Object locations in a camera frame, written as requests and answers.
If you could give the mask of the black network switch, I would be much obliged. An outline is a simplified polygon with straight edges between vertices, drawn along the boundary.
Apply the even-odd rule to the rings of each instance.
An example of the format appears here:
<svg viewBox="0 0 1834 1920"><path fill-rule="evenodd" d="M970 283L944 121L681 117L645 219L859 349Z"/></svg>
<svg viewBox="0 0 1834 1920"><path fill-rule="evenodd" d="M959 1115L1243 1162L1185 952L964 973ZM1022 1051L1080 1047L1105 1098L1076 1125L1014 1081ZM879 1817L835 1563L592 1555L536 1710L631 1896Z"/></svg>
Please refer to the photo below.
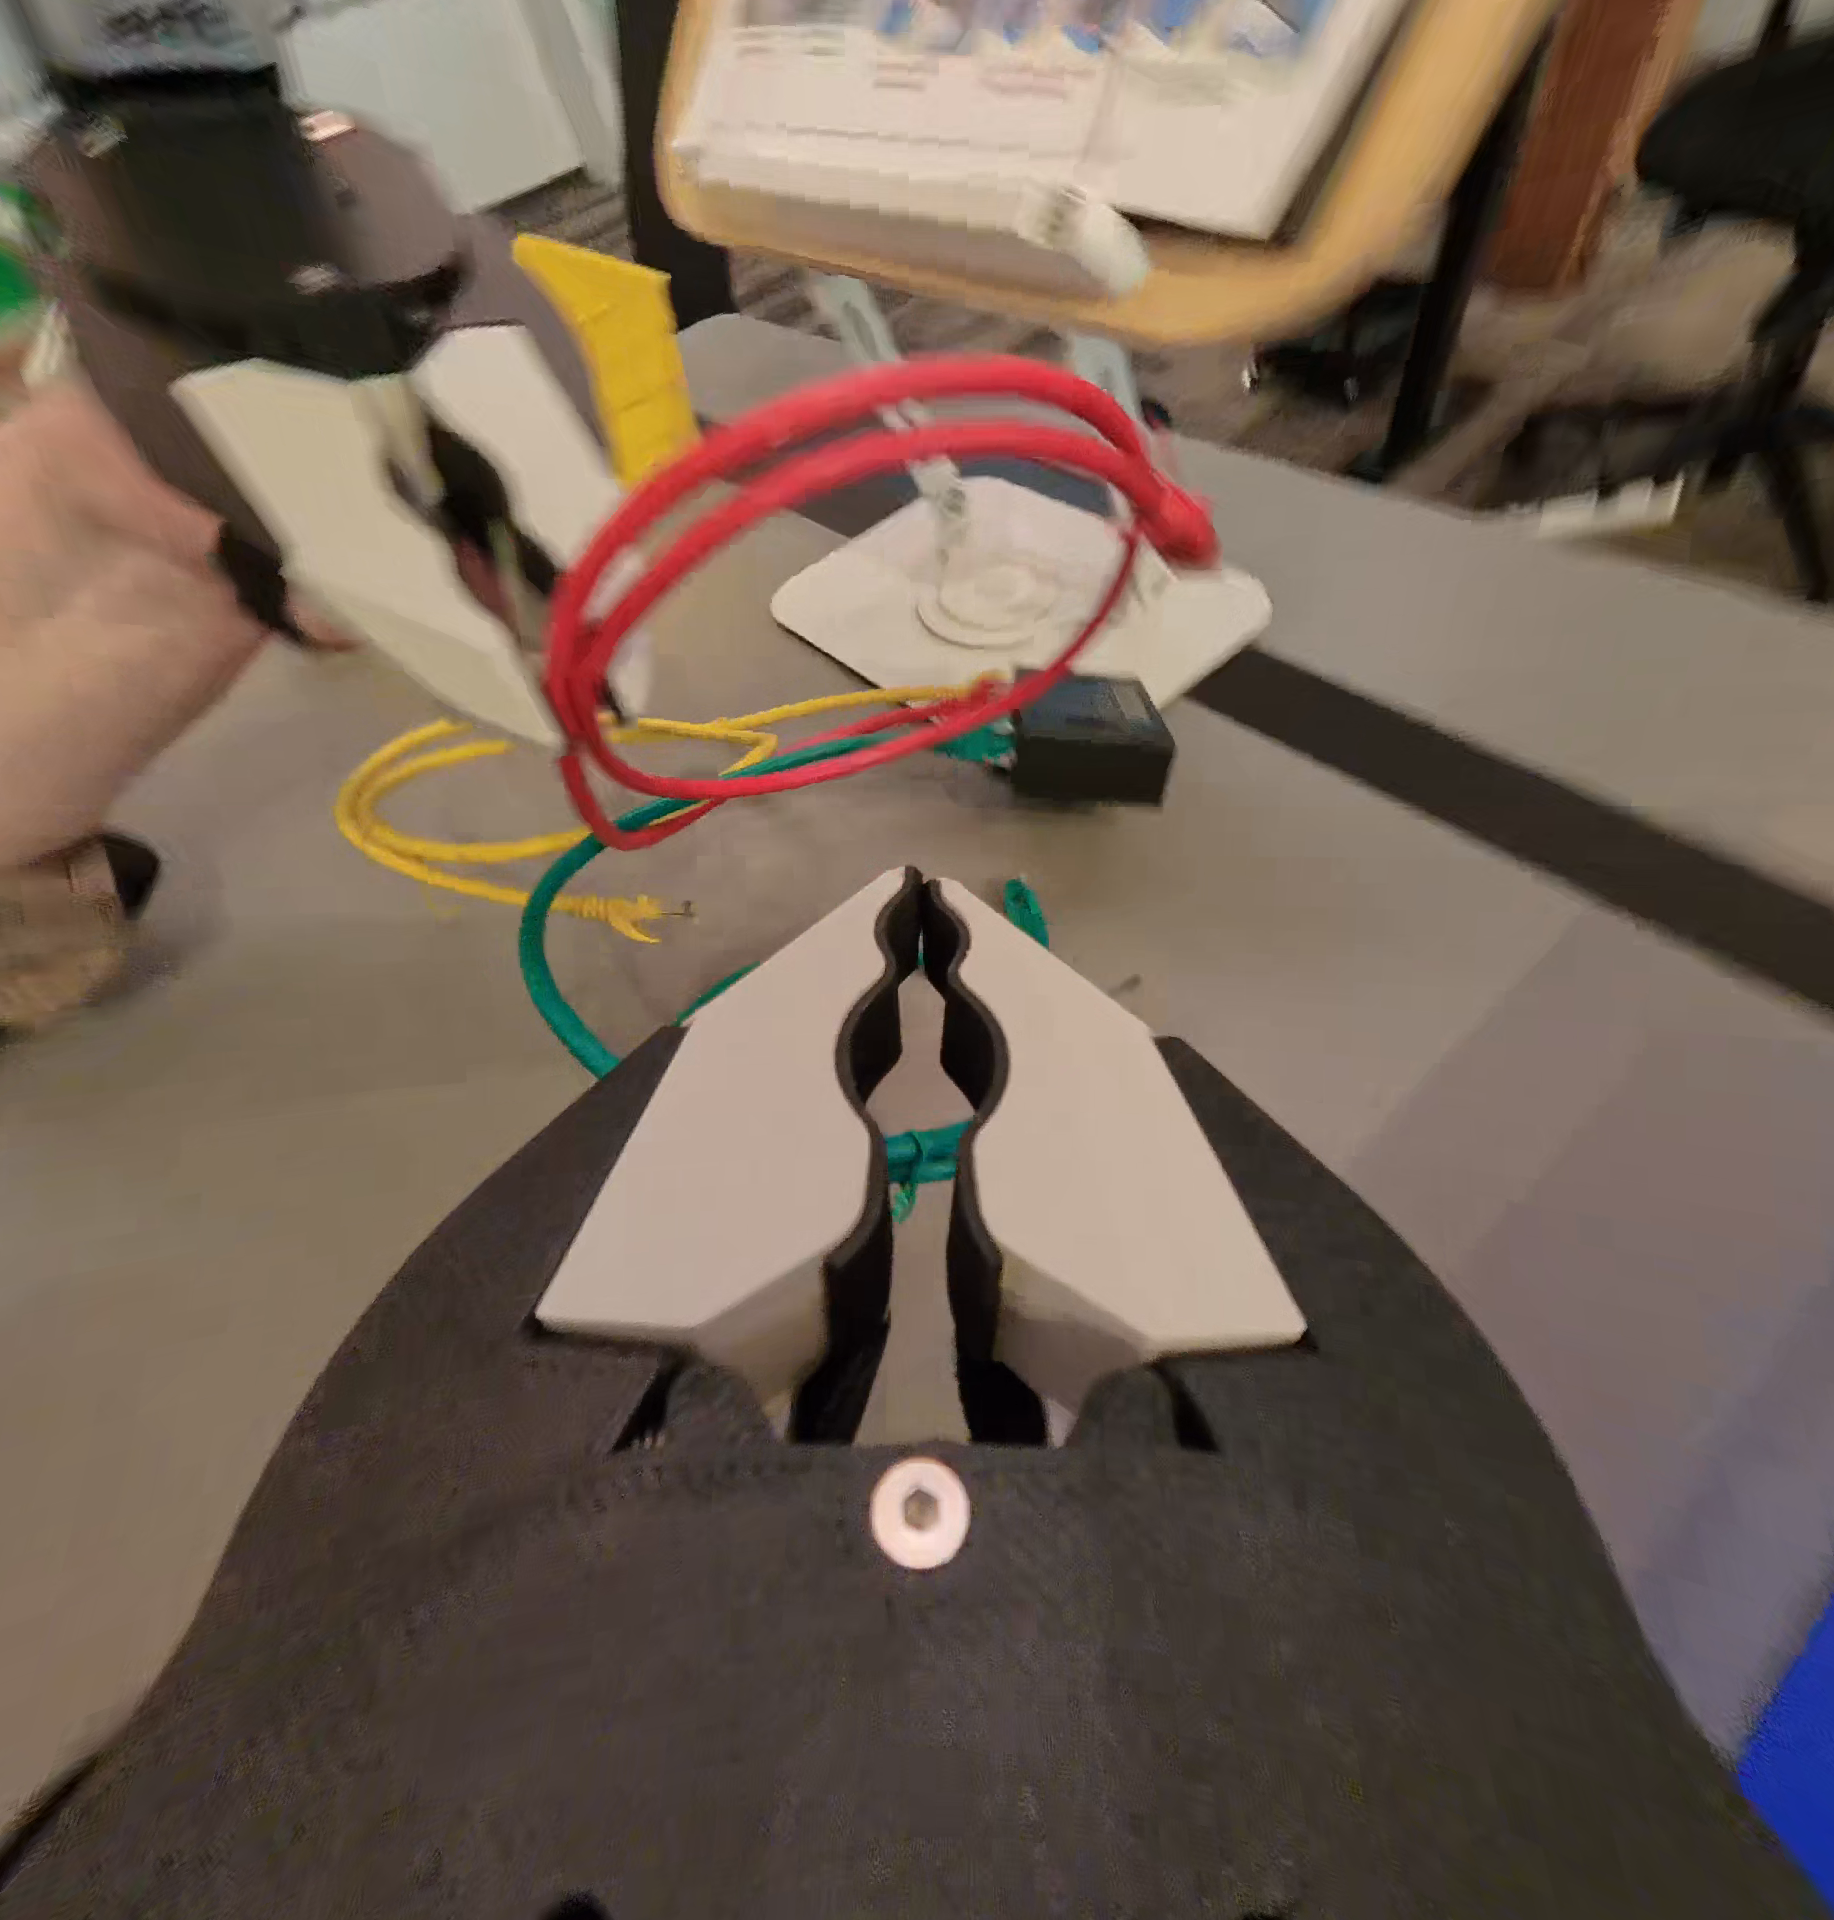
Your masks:
<svg viewBox="0 0 1834 1920"><path fill-rule="evenodd" d="M1134 677L1069 673L1010 716L1007 782L1030 803L1159 807L1174 753Z"/></svg>

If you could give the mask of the black office chair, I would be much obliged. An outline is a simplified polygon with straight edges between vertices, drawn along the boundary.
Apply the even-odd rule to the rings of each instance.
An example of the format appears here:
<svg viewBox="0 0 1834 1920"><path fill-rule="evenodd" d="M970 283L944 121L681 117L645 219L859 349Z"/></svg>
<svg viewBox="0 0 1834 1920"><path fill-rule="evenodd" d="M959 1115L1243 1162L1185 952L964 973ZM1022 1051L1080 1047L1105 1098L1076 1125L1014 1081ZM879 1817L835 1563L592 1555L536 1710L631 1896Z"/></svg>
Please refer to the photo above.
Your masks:
<svg viewBox="0 0 1834 1920"><path fill-rule="evenodd" d="M1701 222L1788 233L1790 271L1752 321L1743 372L1637 410L1675 420L1646 467L1651 481L1697 471L1717 487L1760 470L1802 598L1827 603L1834 574L1804 454L1834 443L1834 407L1804 392L1834 323L1834 34L1701 74L1643 134L1637 179Z"/></svg>

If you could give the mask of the yellow ribbed plastic piece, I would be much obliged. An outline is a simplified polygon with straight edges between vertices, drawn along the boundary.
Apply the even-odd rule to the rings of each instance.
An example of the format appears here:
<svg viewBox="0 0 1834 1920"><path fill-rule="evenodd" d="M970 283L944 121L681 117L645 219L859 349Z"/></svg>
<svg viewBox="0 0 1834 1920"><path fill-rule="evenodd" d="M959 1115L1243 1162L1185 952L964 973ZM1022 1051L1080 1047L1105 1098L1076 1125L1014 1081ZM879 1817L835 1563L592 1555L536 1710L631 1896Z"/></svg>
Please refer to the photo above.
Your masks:
<svg viewBox="0 0 1834 1920"><path fill-rule="evenodd" d="M514 263L580 352L600 433L624 490L697 441L670 278L607 252L520 233Z"/></svg>

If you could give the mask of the white sheet clip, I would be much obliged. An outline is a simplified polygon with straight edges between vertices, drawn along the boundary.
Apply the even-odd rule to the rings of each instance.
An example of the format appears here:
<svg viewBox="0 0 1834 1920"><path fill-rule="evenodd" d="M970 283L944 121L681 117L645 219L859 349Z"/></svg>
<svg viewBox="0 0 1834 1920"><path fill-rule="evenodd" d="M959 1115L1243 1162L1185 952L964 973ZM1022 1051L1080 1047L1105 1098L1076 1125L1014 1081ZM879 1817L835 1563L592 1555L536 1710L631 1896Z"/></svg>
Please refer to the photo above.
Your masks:
<svg viewBox="0 0 1834 1920"><path fill-rule="evenodd" d="M1010 229L1028 274L1069 298L1117 301L1149 276L1149 252L1138 225L1073 185L1020 190Z"/></svg>

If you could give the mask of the blue plastic bin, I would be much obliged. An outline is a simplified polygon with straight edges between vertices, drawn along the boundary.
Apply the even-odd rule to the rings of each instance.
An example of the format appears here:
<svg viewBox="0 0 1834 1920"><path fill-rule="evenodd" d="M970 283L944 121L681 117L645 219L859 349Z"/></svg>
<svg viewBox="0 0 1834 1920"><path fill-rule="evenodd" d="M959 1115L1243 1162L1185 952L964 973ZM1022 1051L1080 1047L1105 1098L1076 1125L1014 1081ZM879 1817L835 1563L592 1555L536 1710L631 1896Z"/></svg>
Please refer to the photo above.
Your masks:
<svg viewBox="0 0 1834 1920"><path fill-rule="evenodd" d="M1767 1700L1737 1774L1834 1913L1834 1594Z"/></svg>

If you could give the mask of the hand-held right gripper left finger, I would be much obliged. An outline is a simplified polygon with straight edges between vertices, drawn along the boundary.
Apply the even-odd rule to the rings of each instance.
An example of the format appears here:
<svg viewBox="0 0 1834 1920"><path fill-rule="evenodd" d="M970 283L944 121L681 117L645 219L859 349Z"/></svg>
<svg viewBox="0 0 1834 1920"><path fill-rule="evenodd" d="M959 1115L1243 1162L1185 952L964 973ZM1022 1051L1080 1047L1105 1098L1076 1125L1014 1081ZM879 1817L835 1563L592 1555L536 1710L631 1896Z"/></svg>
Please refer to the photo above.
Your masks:
<svg viewBox="0 0 1834 1920"><path fill-rule="evenodd" d="M852 1441L893 1264L869 1098L902 1057L919 957L921 876L893 868L693 1015L537 1323L679 1349L737 1375L787 1438Z"/></svg>

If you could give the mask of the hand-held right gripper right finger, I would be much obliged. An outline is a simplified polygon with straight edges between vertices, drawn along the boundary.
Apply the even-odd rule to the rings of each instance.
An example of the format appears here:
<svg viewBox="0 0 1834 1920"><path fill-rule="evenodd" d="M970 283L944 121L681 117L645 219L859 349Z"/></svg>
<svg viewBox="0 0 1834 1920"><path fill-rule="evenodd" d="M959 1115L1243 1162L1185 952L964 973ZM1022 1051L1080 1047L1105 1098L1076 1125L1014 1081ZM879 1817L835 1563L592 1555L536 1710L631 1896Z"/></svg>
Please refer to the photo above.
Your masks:
<svg viewBox="0 0 1834 1920"><path fill-rule="evenodd" d="M1144 1019L951 878L923 885L923 972L970 1108L946 1285L971 1441L1041 1445L1099 1380L1305 1338Z"/></svg>

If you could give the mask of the person's left hand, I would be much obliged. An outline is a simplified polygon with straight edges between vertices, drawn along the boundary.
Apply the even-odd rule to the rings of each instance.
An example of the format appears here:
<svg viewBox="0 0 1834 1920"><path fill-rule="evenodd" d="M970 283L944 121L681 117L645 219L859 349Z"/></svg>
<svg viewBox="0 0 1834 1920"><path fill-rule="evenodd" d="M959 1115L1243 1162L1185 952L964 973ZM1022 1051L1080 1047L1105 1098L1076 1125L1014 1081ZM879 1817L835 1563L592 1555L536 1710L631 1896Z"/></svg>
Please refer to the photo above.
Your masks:
<svg viewBox="0 0 1834 1920"><path fill-rule="evenodd" d="M103 827L258 655L217 533L84 386L0 424L0 870Z"/></svg>

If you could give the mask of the printed instruction sheet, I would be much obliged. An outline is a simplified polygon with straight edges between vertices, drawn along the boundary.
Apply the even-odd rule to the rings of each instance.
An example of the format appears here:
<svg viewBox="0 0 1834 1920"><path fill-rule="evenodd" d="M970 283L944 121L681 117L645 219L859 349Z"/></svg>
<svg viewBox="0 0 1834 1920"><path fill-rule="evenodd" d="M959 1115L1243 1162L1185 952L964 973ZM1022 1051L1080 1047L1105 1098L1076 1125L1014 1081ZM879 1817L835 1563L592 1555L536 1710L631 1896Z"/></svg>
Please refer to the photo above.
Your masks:
<svg viewBox="0 0 1834 1920"><path fill-rule="evenodd" d="M1402 1L731 3L672 151L702 184L1022 248L1028 185L1270 244L1407 28Z"/></svg>

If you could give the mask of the brown wooden post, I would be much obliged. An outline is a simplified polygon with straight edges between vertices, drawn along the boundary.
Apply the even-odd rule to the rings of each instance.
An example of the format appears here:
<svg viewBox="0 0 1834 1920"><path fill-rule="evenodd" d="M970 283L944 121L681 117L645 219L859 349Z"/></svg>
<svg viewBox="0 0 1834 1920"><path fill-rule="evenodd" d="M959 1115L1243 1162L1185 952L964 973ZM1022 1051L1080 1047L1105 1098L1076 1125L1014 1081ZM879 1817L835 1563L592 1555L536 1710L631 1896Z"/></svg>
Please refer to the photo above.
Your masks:
<svg viewBox="0 0 1834 1920"><path fill-rule="evenodd" d="M1579 287L1637 145L1695 34L1699 1L1567 1L1538 72L1483 279L1554 298Z"/></svg>

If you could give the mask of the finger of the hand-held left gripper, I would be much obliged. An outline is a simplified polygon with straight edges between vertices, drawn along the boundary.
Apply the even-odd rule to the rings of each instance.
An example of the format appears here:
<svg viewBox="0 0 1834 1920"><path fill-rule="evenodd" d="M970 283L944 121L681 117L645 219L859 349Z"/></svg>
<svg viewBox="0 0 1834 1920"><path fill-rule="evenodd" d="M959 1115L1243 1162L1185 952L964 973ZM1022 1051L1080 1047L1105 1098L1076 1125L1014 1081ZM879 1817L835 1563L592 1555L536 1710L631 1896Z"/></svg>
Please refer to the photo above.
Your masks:
<svg viewBox="0 0 1834 1920"><path fill-rule="evenodd" d="M424 420L450 635L412 676L472 722L547 722L546 623L569 564L622 503L607 456L532 334L448 331L410 375Z"/></svg>
<svg viewBox="0 0 1834 1920"><path fill-rule="evenodd" d="M433 420L406 374L341 380L252 357L186 372L174 399L309 611L456 716L559 748L515 635L456 570Z"/></svg>

